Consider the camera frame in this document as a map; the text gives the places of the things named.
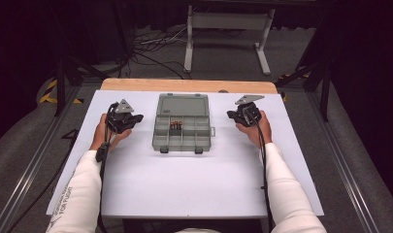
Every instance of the dark background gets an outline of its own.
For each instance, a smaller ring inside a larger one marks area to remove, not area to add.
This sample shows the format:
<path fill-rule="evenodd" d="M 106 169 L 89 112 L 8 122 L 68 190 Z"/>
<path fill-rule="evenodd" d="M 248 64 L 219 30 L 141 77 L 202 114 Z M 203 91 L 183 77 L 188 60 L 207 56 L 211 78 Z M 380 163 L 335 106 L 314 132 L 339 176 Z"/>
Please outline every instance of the dark background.
<path fill-rule="evenodd" d="M 393 194 L 393 3 L 341 2 L 350 4 L 349 11 L 339 17 L 327 15 L 326 23 L 319 25 L 322 14 L 280 10 L 273 26 L 318 27 L 305 57 L 308 63 L 335 48 L 332 82 Z M 183 8 L 123 5 L 119 10 L 130 26 L 166 30 L 185 22 Z M 106 1 L 82 5 L 0 0 L 0 138 L 37 107 L 36 94 L 51 78 L 59 57 L 72 54 L 96 64 L 122 56 L 116 28 L 100 24 L 106 20 L 115 20 Z M 345 40 L 332 39 L 338 36 Z"/>

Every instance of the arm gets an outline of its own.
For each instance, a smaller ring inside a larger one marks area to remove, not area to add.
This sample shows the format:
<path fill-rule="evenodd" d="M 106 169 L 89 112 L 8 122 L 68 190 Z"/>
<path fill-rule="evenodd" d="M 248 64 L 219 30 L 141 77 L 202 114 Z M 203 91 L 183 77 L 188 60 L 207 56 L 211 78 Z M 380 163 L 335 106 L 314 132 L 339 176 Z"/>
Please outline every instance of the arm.
<path fill-rule="evenodd" d="M 73 177 L 62 191 L 51 216 L 47 232 L 95 232 L 100 210 L 101 163 L 96 151 L 105 141 L 106 115 L 102 115 L 90 150 L 79 160 Z M 110 150 L 131 133 L 128 129 L 117 135 Z"/>
<path fill-rule="evenodd" d="M 266 147 L 269 202 L 276 223 L 272 232 L 326 232 L 314 214 L 306 192 L 284 162 L 278 147 L 272 143 L 272 130 L 263 111 L 261 115 L 259 126 Z M 241 124 L 236 127 L 246 133 L 253 144 L 260 147 L 256 127 L 246 128 Z"/>

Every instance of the white paper sheet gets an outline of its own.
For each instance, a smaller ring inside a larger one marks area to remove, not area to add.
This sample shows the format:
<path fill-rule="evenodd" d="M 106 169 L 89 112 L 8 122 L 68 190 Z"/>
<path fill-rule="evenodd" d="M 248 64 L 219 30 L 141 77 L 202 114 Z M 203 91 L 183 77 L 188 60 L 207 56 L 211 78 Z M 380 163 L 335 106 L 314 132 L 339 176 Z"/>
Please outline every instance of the white paper sheet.
<path fill-rule="evenodd" d="M 114 217 L 218 218 L 266 216 L 263 167 L 258 149 L 235 127 L 226 112 L 236 111 L 235 101 L 245 93 L 207 93 L 211 127 L 215 127 L 210 151 L 203 154 L 154 151 L 151 146 L 158 96 L 161 92 L 96 91 L 78 140 L 50 200 L 47 214 L 70 180 L 79 158 L 90 147 L 100 115 L 126 99 L 134 115 L 144 115 L 133 133 L 108 156 L 102 215 Z M 265 94 L 255 102 L 271 123 L 273 141 L 283 152 L 302 184 L 318 216 L 323 210 L 278 94 Z"/>

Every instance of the hand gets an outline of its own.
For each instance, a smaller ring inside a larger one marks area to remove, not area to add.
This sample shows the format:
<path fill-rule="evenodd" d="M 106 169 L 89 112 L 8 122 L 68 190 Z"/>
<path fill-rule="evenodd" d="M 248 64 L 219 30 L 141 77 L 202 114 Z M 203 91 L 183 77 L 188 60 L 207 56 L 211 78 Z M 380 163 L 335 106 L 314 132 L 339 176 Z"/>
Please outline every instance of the hand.
<path fill-rule="evenodd" d="M 93 142 L 92 145 L 90 146 L 90 150 L 97 150 L 105 142 L 105 127 L 107 127 L 106 114 L 102 114 L 102 116 L 100 117 L 100 122 L 96 126 L 96 131 L 94 132 Z M 108 137 L 110 137 L 111 132 L 112 132 L 111 129 L 108 128 Z M 131 129 L 126 129 L 121 134 L 116 134 L 116 137 L 112 142 L 109 150 L 113 150 L 121 140 L 127 138 L 127 136 L 129 136 L 131 133 L 132 133 Z"/>
<path fill-rule="evenodd" d="M 259 120 L 259 126 L 260 129 L 262 130 L 265 144 L 272 143 L 271 124 L 266 118 L 265 112 L 260 111 L 260 114 L 262 115 L 262 118 Z M 252 141 L 252 143 L 255 144 L 258 148 L 260 148 L 259 132 L 256 125 L 250 127 L 244 127 L 242 124 L 237 123 L 236 127 L 239 129 L 239 131 L 246 133 L 248 138 Z"/>

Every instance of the white long sleeve shirt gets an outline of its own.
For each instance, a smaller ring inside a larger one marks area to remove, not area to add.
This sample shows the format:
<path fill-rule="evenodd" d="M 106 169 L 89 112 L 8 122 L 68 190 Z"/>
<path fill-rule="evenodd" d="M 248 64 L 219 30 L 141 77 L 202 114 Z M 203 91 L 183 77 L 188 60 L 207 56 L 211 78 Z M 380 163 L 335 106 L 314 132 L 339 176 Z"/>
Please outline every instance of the white long sleeve shirt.
<path fill-rule="evenodd" d="M 72 179 L 63 190 L 47 229 L 57 232 L 95 232 L 99 215 L 100 166 L 96 150 L 87 151 L 80 159 Z M 308 196 L 284 162 L 275 144 L 266 144 L 266 176 L 271 210 L 279 232 L 326 232 L 314 214 Z M 185 229 L 181 232 L 216 232 Z"/>

